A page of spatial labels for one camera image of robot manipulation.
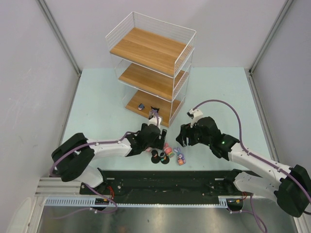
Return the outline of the pink bunny flower crown figurine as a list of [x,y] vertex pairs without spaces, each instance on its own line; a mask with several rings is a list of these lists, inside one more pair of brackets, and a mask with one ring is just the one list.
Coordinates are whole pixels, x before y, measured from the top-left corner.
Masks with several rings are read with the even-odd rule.
[[164,144],[163,151],[169,158],[172,158],[174,156],[173,149],[169,146],[167,142]]

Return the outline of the black duck figurine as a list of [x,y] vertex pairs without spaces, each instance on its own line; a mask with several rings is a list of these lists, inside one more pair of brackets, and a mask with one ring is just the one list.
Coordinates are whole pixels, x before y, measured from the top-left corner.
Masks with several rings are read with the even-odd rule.
[[159,163],[160,157],[159,157],[159,155],[158,155],[157,150],[152,150],[152,151],[151,151],[151,154],[152,154],[151,162],[154,163],[154,164]]
[[167,156],[166,153],[162,152],[160,154],[160,161],[161,161],[162,164],[166,165],[166,164],[168,164],[170,162],[170,158]]

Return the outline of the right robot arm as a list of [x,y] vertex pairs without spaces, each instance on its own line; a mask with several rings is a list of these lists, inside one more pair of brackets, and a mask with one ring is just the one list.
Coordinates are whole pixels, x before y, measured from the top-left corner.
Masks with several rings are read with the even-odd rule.
[[181,125],[176,141],[183,147],[206,145],[216,157],[254,172],[256,175],[251,176],[234,170],[228,180],[240,191],[275,201],[284,212],[293,217],[301,217],[311,202],[311,178],[304,167],[290,167],[255,155],[243,148],[240,140],[222,133],[211,117]]

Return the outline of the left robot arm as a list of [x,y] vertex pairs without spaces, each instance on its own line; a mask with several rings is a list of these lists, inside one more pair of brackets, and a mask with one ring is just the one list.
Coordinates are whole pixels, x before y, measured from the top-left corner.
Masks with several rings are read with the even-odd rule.
[[92,188],[105,182],[99,168],[90,165],[92,161],[105,157],[131,157],[148,148],[163,149],[167,130],[155,124],[143,123],[137,132],[126,132],[119,140],[90,140],[83,133],[76,133],[52,153],[54,162],[50,175],[63,182],[80,181]]

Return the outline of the purple rabbit figurine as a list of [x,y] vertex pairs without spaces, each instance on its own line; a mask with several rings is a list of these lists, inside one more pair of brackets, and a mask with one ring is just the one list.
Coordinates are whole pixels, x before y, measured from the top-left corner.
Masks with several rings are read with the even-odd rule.
[[186,160],[185,160],[185,156],[184,154],[182,153],[181,149],[179,147],[177,148],[174,148],[174,151],[176,152],[177,154],[177,163],[181,166],[181,165],[184,165],[186,163]]

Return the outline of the black eared purple figurine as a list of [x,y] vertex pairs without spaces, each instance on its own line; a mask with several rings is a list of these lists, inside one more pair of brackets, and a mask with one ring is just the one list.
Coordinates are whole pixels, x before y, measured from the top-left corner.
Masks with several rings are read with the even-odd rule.
[[151,107],[151,112],[153,113],[153,114],[155,114],[155,113],[159,113],[159,108],[156,108],[156,107]]

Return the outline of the small blue lying figurine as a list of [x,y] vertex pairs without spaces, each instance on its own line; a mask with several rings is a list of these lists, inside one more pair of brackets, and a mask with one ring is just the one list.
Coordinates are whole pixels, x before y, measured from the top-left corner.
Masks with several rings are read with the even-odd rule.
[[145,108],[145,106],[141,103],[139,106],[138,106],[138,109],[141,111]]

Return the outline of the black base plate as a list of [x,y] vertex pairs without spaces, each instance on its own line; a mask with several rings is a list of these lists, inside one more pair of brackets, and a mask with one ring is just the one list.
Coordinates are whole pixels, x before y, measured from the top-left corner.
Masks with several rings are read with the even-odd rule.
[[105,182],[95,190],[114,195],[118,204],[217,204],[218,198],[243,199],[225,180],[229,171],[102,171]]

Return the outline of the aluminium frame rail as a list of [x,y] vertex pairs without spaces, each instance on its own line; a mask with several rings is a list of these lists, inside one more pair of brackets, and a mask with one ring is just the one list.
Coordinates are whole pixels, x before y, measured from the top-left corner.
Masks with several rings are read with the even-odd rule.
[[79,181],[62,182],[60,178],[42,177],[35,196],[37,197],[80,197]]

